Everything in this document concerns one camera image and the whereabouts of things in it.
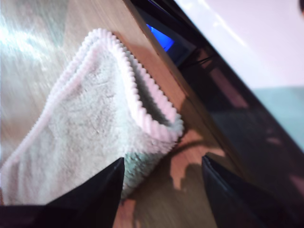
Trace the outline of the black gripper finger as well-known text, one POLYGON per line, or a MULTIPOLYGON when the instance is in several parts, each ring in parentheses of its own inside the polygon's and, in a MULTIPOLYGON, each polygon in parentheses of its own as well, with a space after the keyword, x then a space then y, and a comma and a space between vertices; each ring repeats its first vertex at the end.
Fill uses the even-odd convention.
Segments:
POLYGON ((119 158, 83 184, 48 204, 54 209, 49 228, 111 228, 124 180, 119 158))
POLYGON ((219 228, 302 228, 304 206, 287 205, 232 173, 215 160, 202 157, 205 192, 219 228))

